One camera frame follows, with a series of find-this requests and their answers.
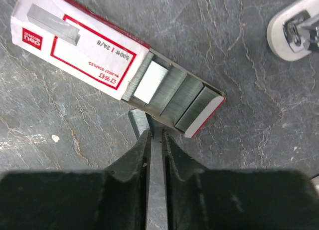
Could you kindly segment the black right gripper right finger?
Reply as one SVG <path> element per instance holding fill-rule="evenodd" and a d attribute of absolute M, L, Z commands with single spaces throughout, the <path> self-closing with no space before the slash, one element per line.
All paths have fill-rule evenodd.
<path fill-rule="evenodd" d="M 292 169 L 209 169 L 162 132 L 170 230 L 316 230 L 319 195 Z"/>

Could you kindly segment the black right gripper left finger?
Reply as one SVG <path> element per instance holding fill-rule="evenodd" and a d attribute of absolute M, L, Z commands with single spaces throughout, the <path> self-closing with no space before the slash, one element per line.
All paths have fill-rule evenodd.
<path fill-rule="evenodd" d="M 3 230 L 144 230 L 151 133 L 102 170 L 7 171 L 0 175 Z"/>

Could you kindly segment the silver staple strip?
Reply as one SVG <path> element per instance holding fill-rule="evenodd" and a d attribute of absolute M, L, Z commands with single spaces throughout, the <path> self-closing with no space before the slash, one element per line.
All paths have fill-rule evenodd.
<path fill-rule="evenodd" d="M 155 128 L 151 115 L 139 109 L 131 109 L 128 112 L 128 118 L 137 139 L 145 130 L 150 130 L 151 137 L 155 136 Z"/>

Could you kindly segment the red white staple box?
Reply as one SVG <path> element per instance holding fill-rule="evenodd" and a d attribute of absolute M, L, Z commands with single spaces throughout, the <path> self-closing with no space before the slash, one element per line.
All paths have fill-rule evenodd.
<path fill-rule="evenodd" d="M 192 138 L 224 93 L 74 0 L 18 0 L 12 42 Z"/>

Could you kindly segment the green white stapler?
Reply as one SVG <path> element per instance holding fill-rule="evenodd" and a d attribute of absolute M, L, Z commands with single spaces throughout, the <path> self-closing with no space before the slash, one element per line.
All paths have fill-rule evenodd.
<path fill-rule="evenodd" d="M 267 42 L 285 61 L 297 61 L 319 51 L 319 0 L 296 0 L 270 20 Z"/>

